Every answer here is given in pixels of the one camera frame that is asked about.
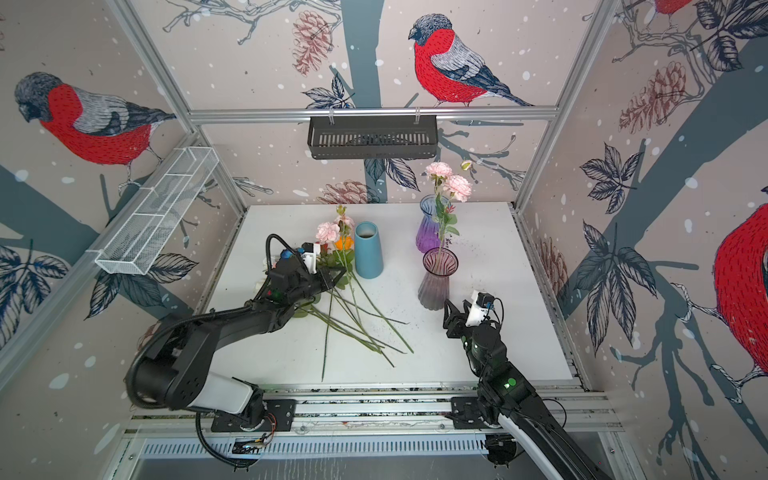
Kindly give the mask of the orange artificial rose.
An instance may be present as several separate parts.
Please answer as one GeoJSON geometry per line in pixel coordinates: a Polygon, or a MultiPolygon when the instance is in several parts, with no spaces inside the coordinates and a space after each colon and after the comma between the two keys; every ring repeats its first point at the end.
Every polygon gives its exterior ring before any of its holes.
{"type": "Polygon", "coordinates": [[[354,249],[354,239],[349,236],[340,237],[334,244],[335,249],[339,251],[349,251],[354,249]]]}

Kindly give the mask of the pink peony spray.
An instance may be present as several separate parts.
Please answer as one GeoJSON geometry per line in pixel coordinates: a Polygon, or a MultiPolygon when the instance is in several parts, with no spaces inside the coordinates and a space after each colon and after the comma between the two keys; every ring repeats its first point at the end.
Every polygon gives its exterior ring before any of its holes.
{"type": "Polygon", "coordinates": [[[321,223],[318,226],[316,240],[322,247],[319,262],[323,266],[343,266],[349,271],[354,262],[354,249],[339,251],[335,249],[334,244],[343,236],[354,239],[355,223],[347,215],[345,205],[337,205],[336,214],[334,221],[321,223]]]}
{"type": "Polygon", "coordinates": [[[432,162],[425,168],[425,173],[433,182],[435,196],[434,218],[438,224],[439,248],[447,247],[447,236],[458,235],[455,203],[466,203],[472,196],[470,181],[460,173],[455,173],[445,162],[432,162]]]}

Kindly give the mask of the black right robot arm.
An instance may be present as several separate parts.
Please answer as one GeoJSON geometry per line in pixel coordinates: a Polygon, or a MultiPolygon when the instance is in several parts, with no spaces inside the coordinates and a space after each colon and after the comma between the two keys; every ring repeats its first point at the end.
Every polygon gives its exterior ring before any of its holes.
{"type": "Polygon", "coordinates": [[[470,371],[477,377],[474,397],[453,397],[446,415],[456,429],[497,428],[486,437],[488,460],[507,465],[520,450],[548,479],[608,479],[550,413],[533,385],[508,359],[501,322],[483,314],[469,321],[471,305],[444,302],[443,328],[462,343],[470,371]]]}

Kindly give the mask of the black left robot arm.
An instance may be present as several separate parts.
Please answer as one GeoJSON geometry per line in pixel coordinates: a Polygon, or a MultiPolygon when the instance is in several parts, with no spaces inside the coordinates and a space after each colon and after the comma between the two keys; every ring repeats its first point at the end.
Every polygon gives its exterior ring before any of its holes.
{"type": "Polygon", "coordinates": [[[344,267],[321,267],[294,279],[268,272],[244,306],[173,321],[139,350],[125,376],[126,393],[141,409],[225,412],[242,415],[258,387],[211,370],[215,353],[251,336],[281,329],[297,308],[333,289],[344,267]]]}

